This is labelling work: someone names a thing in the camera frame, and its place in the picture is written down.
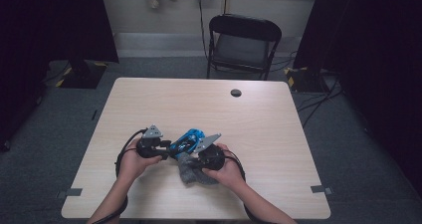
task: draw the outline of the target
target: white wall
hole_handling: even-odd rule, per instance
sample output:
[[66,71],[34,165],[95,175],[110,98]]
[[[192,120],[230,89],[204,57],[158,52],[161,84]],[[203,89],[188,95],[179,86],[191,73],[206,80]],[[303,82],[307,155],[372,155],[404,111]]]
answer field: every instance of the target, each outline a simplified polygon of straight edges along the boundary
[[[269,19],[283,31],[280,52],[288,54],[295,51],[303,35],[309,14],[315,0],[202,0],[202,12],[206,37],[209,20],[223,13],[242,14]],[[149,38],[157,34],[157,39],[180,38],[180,35],[195,41],[198,51],[202,49],[200,12],[198,0],[159,0],[157,9],[150,8],[146,0],[105,0],[111,29],[114,33],[135,33],[139,38]],[[116,42],[117,49],[130,46],[125,41]]]

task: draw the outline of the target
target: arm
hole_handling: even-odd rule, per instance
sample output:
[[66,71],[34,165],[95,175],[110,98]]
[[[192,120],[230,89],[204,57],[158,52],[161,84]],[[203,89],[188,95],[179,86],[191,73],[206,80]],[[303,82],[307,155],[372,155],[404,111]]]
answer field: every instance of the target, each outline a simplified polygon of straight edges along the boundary
[[[136,152],[137,139],[131,142],[124,154],[117,180],[106,195],[102,204],[94,212],[88,223],[94,223],[117,210],[123,203],[127,192],[133,181],[140,176],[147,166],[157,163],[161,160],[161,156],[151,158],[143,158]],[[109,223],[118,223],[119,217],[115,217]]]
[[[224,144],[218,146],[223,150],[229,150]],[[288,214],[267,201],[245,182],[234,160],[226,158],[224,166],[218,171],[207,168],[202,171],[233,191],[257,218],[272,223],[296,223]]]

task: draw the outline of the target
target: chair backrest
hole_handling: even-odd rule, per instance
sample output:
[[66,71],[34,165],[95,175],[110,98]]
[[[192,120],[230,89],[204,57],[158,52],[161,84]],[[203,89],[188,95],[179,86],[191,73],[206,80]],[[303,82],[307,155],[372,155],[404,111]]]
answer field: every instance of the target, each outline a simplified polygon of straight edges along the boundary
[[212,18],[209,29],[211,37],[213,32],[216,32],[276,43],[282,38],[282,30],[271,21],[233,14],[224,14]]

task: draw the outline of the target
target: wooden tabletop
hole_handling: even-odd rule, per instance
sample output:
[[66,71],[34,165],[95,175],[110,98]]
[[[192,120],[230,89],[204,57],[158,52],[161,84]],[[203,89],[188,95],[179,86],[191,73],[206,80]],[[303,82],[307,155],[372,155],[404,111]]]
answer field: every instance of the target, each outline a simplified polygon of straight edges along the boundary
[[[242,95],[231,96],[238,89]],[[62,215],[89,218],[115,181],[114,163],[136,131],[155,124],[162,139],[190,128],[221,133],[248,184],[295,219],[325,219],[330,210],[290,90],[282,82],[120,78],[114,83]],[[150,166],[134,182],[122,218],[248,219],[224,186],[184,184],[177,161]]]

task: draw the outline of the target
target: wrist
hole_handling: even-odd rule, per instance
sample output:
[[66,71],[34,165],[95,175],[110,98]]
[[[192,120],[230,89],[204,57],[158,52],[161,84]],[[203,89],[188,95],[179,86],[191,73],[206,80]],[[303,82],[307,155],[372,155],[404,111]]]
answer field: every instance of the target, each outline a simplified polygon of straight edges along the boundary
[[247,188],[248,184],[243,179],[240,179],[238,181],[230,183],[227,187],[234,193],[239,193],[240,191]]
[[135,179],[136,178],[133,179],[131,177],[126,177],[126,176],[120,175],[120,176],[117,177],[117,180],[115,181],[115,184],[116,185],[119,185],[119,186],[128,186],[128,187],[130,187],[133,184],[133,182],[134,182]]

